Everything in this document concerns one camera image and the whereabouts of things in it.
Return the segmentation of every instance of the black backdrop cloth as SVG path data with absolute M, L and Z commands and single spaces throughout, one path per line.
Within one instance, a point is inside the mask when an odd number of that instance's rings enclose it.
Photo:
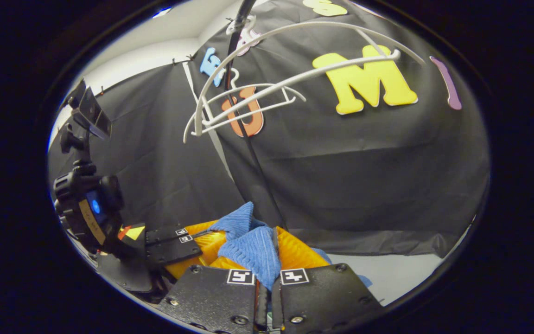
M 115 174 L 125 199 L 125 224 L 187 226 L 220 218 L 243 205 L 208 136 L 186 146 L 182 133 L 195 101 L 182 65 L 128 78 L 97 97 L 112 120 L 110 140 L 90 138 L 100 175 Z M 76 135 L 85 130 L 73 121 Z M 49 149 L 49 180 L 72 169 L 59 136 Z
M 489 181 L 489 148 L 481 111 L 464 79 L 432 45 L 350 2 L 333 0 L 333 4 L 348 9 L 347 15 L 324 17 L 301 0 L 266 2 L 251 11 L 257 17 L 254 31 L 265 33 L 319 20 L 382 33 L 426 61 L 421 66 L 403 52 L 396 62 L 418 102 L 388 106 L 381 86 L 377 108 L 364 102 L 362 112 L 342 116 L 335 110 L 338 99 L 326 75 L 291 85 L 308 101 L 265 112 L 263 129 L 250 138 L 277 204 L 290 232 L 328 252 L 443 257 L 468 228 Z M 203 55 L 213 47 L 216 56 L 225 59 L 228 42 L 224 27 L 189 64 L 197 95 L 208 79 L 199 70 Z M 312 70 L 313 59 L 325 53 L 362 57 L 365 45 L 360 35 L 347 28 L 283 32 L 234 59 L 234 68 L 240 72 L 236 85 L 280 82 Z M 462 110 L 447 104 L 445 83 L 430 56 L 449 68 Z M 206 96 L 209 99 L 222 91 L 223 85 L 212 85 Z M 275 93 L 259 104 L 282 101 L 283 95 Z M 212 105 L 212 110 L 215 115 L 220 105 Z M 273 224 L 276 213 L 244 140 L 228 125 L 218 133 L 243 197 L 254 201 L 259 218 Z
M 443 257 L 468 228 L 489 182 L 481 110 L 450 60 L 432 45 L 349 2 L 333 3 L 349 13 L 322 17 L 300 0 L 272 0 L 252 10 L 257 17 L 254 30 L 330 20 L 380 32 L 425 60 L 422 66 L 402 53 L 396 62 L 418 102 L 388 106 L 381 97 L 376 108 L 364 102 L 362 112 L 342 116 L 324 74 L 292 85 L 307 102 L 265 112 L 263 129 L 250 139 L 269 186 L 290 232 L 312 247 L 337 254 Z M 224 26 L 188 64 L 196 95 L 208 79 L 199 70 L 206 49 L 214 47 L 216 56 L 224 59 L 228 43 Z M 343 28 L 284 32 L 235 58 L 237 85 L 277 83 L 313 69 L 312 60 L 329 52 L 361 57 L 366 44 Z M 430 56 L 449 68 L 461 110 L 447 104 L 445 83 Z M 222 91 L 222 86 L 212 85 L 207 98 Z M 259 103 L 267 106 L 282 99 L 275 93 Z M 252 201 L 255 216 L 274 226 L 276 213 L 246 144 L 229 125 L 217 133 L 234 180 L 208 135 L 190 135 L 187 144 L 182 143 L 195 99 L 181 65 L 129 78 L 98 101 L 113 120 L 113 137 L 108 142 L 91 139 L 92 158 L 100 173 L 119 177 L 127 204 L 125 220 L 152 227 L 191 225 Z M 220 105 L 212 107 L 217 114 Z M 72 161 L 72 154 L 59 152 L 57 137 L 49 152 L 51 182 L 70 170 Z

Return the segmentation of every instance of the blue cloth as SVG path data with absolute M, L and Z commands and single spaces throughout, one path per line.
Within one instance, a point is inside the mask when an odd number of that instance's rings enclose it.
M 252 271 L 259 282 L 271 291 L 280 274 L 281 262 L 273 245 L 273 229 L 253 217 L 254 205 L 248 202 L 213 224 L 209 230 L 225 231 L 226 243 L 220 247 L 218 256 L 227 257 Z M 329 256 L 320 249 L 313 249 L 329 264 Z M 358 275 L 366 287 L 372 282 Z
M 322 258 L 324 258 L 325 261 L 329 262 L 329 264 L 332 264 L 333 261 L 331 261 L 331 259 L 329 258 L 329 256 L 327 255 L 326 252 L 324 252 L 324 250 L 321 250 L 321 249 L 315 249 L 313 247 L 311 247 L 311 249 L 313 251 L 316 252 L 316 254 L 320 255 Z
M 253 217 L 253 209 L 253 203 L 248 202 L 235 211 L 220 218 L 220 220 L 213 224 L 209 230 L 225 231 L 226 240 L 231 241 L 242 237 L 246 232 L 254 230 L 259 226 L 267 226 L 267 224 L 260 220 L 256 220 Z
M 281 262 L 273 245 L 273 229 L 267 226 L 227 241 L 218 251 L 218 256 L 227 257 L 252 271 L 269 291 L 280 274 Z
M 318 255 L 320 255 L 322 258 L 324 258 L 325 261 L 329 262 L 329 264 L 333 264 L 333 261 L 331 261 L 331 259 L 329 258 L 329 256 L 327 255 L 326 252 L 324 252 L 324 250 L 321 250 L 321 249 L 315 249 L 315 248 L 312 248 L 313 251 L 315 251 Z M 360 281 L 362 281 L 362 283 L 368 288 L 369 286 L 372 285 L 372 281 L 368 279 L 368 277 L 366 276 L 363 276 L 363 275 L 358 275 Z

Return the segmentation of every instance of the black cable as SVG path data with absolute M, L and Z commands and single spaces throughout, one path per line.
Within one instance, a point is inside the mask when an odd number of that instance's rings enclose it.
M 240 5 L 240 9 L 238 11 L 238 14 L 236 15 L 236 19 L 234 20 L 235 30 L 232 32 L 232 36 L 230 37 L 227 54 L 231 54 L 232 52 L 236 50 L 236 47 L 238 46 L 238 41 L 240 39 L 240 32 L 242 31 L 242 28 L 244 27 L 244 24 L 246 23 L 246 17 L 250 14 L 250 9 L 253 8 L 254 2 L 255 0 L 244 0 L 242 4 Z M 226 65 L 226 72 L 225 72 L 225 78 L 224 78 L 225 79 L 224 91 L 229 90 L 233 62 L 234 62 L 234 59 L 229 61 L 229 63 Z M 228 96 L 228 101 L 230 105 L 234 106 L 235 103 L 232 99 L 231 94 L 228 94 L 227 96 Z M 240 116 L 240 112 L 237 110 L 235 111 L 235 114 L 236 116 Z M 254 164 L 257 166 L 259 175 L 261 176 L 261 180 L 263 181 L 263 186 L 265 187 L 265 190 L 267 190 L 267 193 L 269 194 L 271 205 L 273 205 L 273 207 L 275 208 L 275 211 L 278 214 L 279 222 L 277 226 L 280 226 L 281 228 L 287 231 L 288 226 L 286 225 L 284 216 L 282 216 L 280 207 L 277 205 L 277 202 L 275 201 L 275 197 L 273 197 L 273 193 L 271 192 L 271 188 L 269 187 L 267 178 L 265 178 L 265 174 L 263 173 L 263 169 L 261 168 L 259 159 L 257 158 L 257 154 L 254 152 L 254 148 L 252 144 L 250 143 L 250 138 L 248 137 L 248 134 L 246 133 L 246 129 L 244 128 L 244 124 L 242 123 L 242 119 L 239 118 L 236 121 L 238 122 L 240 131 L 242 131 L 242 137 L 244 138 L 244 141 L 246 142 L 246 146 L 248 148 L 248 151 L 250 152 L 250 156 L 253 159 Z

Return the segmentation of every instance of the blue light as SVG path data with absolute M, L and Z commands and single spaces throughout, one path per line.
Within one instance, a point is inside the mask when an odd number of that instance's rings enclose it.
M 96 199 L 92 201 L 92 209 L 94 210 L 94 212 L 100 213 L 100 205 L 98 205 Z

